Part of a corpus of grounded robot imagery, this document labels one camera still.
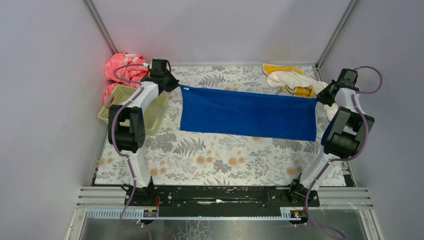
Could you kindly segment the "blue towel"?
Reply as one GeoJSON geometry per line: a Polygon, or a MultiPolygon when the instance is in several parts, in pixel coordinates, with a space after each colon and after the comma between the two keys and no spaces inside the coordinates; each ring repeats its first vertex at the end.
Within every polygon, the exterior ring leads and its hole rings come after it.
{"type": "Polygon", "coordinates": [[[314,98],[181,85],[180,130],[315,141],[314,98]]]}

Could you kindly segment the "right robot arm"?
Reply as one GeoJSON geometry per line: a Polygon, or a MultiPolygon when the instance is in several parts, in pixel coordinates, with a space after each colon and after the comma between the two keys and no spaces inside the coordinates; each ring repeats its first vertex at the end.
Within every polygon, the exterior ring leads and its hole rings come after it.
{"type": "Polygon", "coordinates": [[[341,70],[337,80],[332,80],[317,99],[329,107],[337,105],[321,139],[322,149],[312,165],[290,183],[288,201],[296,206],[318,200],[317,190],[324,175],[339,162],[357,158],[364,150],[375,119],[364,113],[357,88],[358,68],[341,70]]]}

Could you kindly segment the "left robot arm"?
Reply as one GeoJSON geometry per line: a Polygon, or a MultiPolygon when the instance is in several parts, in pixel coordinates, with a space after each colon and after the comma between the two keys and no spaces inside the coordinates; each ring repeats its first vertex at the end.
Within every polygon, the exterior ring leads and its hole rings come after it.
{"type": "Polygon", "coordinates": [[[135,92],[123,103],[113,104],[108,110],[108,142],[115,152],[126,160],[131,180],[128,189],[145,189],[152,177],[148,174],[144,160],[146,141],[145,113],[148,106],[162,92],[170,93],[180,85],[172,74],[168,60],[154,58],[150,63],[141,63],[147,74],[135,92]]]}

